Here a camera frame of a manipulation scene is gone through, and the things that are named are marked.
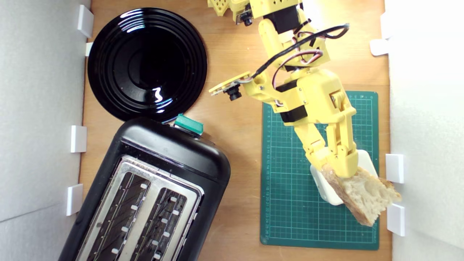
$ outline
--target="wooden surface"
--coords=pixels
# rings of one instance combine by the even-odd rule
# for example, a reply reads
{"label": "wooden surface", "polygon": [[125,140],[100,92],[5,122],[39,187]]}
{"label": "wooden surface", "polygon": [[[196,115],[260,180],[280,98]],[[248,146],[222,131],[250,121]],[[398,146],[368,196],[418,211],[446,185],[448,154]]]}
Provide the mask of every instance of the wooden surface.
{"label": "wooden surface", "polygon": [[[227,95],[210,97],[207,90],[241,74],[255,71],[267,60],[258,35],[258,23],[235,26],[231,12],[217,17],[206,0],[92,0],[95,37],[112,18],[138,7],[161,7],[188,19],[202,35],[208,54],[208,76],[201,97],[186,116],[202,122],[205,131],[228,157],[232,175],[209,231],[199,260],[330,260],[389,261],[392,237],[386,215],[380,219],[380,249],[353,251],[264,246],[259,242],[261,158],[261,104],[243,97],[230,102]],[[347,90],[379,94],[380,176],[385,175],[384,154],[389,152],[389,82],[387,57],[373,57],[369,41],[380,37],[381,0],[310,0],[305,6],[319,29],[350,23],[340,39],[327,40],[332,61],[324,65],[337,73]],[[86,76],[84,125],[87,152],[82,155],[80,182],[86,194],[121,121],[107,113],[94,98]]]}

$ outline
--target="cutting mat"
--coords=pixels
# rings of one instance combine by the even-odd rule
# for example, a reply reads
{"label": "cutting mat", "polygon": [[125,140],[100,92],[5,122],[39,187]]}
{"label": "cutting mat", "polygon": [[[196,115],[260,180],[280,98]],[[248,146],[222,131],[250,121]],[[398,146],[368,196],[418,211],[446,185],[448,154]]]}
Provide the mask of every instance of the cutting mat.
{"label": "cutting mat", "polygon": [[[353,133],[379,172],[378,95],[348,91],[357,113]],[[325,126],[318,125],[325,137]],[[317,191],[310,164],[292,127],[284,126],[270,105],[263,106],[261,231],[265,245],[377,250],[379,221],[360,225],[345,205],[332,206]]]}

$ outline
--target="green lever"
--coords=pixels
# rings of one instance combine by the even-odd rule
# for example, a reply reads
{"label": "green lever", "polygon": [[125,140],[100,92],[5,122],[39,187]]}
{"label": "green lever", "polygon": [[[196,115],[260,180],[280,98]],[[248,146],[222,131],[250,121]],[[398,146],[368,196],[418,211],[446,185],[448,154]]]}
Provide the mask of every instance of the green lever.
{"label": "green lever", "polygon": [[200,136],[203,134],[203,124],[185,117],[182,113],[177,116],[174,124]]}

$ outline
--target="robotic arm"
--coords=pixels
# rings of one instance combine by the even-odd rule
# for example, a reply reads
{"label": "robotic arm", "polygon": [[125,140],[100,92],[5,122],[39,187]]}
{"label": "robotic arm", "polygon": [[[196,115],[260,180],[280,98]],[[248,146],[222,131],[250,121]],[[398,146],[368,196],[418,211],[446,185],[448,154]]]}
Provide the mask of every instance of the robotic arm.
{"label": "robotic arm", "polygon": [[[246,94],[270,104],[284,125],[293,126],[303,143],[309,162],[318,170],[329,164],[340,177],[356,173],[358,153],[353,141],[351,118],[356,110],[334,73],[317,66],[330,60],[325,39],[336,39],[348,25],[316,32],[301,8],[302,0],[208,0],[218,15],[227,8],[236,24],[252,23],[263,17],[258,29],[269,60],[254,74],[245,72],[210,89],[212,95],[229,94],[230,100]],[[337,35],[333,31],[342,30]],[[265,69],[276,67],[272,78]],[[291,72],[284,84],[276,86],[279,70]],[[327,124],[327,146],[315,124]]]}

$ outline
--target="black plate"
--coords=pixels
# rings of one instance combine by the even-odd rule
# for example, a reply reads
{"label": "black plate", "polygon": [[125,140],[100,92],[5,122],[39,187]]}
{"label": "black plate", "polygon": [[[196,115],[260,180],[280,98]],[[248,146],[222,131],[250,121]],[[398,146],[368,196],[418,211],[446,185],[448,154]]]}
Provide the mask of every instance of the black plate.
{"label": "black plate", "polygon": [[90,87],[113,116],[158,122],[188,110],[203,89],[206,51],[183,17],[159,8],[139,8],[109,22],[89,55]]}

